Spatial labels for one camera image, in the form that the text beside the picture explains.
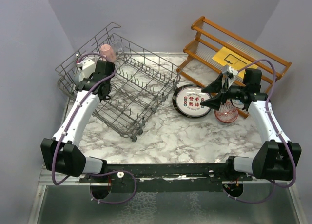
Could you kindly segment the pink cream mug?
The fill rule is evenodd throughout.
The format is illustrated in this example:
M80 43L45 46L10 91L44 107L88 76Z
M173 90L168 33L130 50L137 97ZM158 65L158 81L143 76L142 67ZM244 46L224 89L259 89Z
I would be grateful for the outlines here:
M116 53L113 50L112 46L104 44L100 47L100 54L105 57L109 62L115 62L117 59Z

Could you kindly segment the clear drinking glass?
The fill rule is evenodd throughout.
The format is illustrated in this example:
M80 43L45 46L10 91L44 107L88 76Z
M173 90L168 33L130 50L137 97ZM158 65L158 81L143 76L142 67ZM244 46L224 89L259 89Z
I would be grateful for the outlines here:
M121 40L114 40L114 41L112 41L111 42L111 47L112 47L112 49L113 49L113 51L115 53L120 54L120 53L124 52L124 45L123 45Z

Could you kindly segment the dark grey mug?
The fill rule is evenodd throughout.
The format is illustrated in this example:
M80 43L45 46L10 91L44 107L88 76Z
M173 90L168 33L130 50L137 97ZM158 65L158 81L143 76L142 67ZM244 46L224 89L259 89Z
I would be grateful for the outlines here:
M84 78L85 74L82 70L80 70L73 76L73 82L75 85L79 85L79 83L83 81Z

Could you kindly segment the white grey mug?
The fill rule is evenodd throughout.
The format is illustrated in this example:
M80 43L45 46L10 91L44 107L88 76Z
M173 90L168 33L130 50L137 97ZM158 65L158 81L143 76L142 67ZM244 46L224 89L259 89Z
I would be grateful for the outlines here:
M93 61L84 61L82 63L82 72L86 76L90 76L95 71L96 64Z

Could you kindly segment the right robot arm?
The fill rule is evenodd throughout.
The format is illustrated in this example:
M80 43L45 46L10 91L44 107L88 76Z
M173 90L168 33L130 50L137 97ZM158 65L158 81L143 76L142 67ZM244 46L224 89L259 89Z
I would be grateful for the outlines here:
M244 109L254 120L263 145L254 158L229 157L230 164L224 168L225 177L234 181L241 173L258 179L292 181L301 155L301 147L283 133L272 111L268 95L262 93L262 72L258 69L245 69L243 86L232 85L237 71L230 66L208 86L203 93L215 96L202 101L201 106L219 110L228 100L240 100Z

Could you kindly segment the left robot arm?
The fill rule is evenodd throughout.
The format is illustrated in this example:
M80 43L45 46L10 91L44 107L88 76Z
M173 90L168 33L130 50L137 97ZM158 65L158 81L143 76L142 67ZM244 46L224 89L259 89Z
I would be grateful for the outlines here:
M52 173L54 184L60 184L56 180L56 173L64 174L67 178L91 174L99 183L106 180L108 171L104 160L84 156L78 146L92 113L102 100L110 98L110 80L115 73L114 63L98 60L93 74L79 83L74 105L60 129L51 139L42 140L40 148L43 160L47 170Z

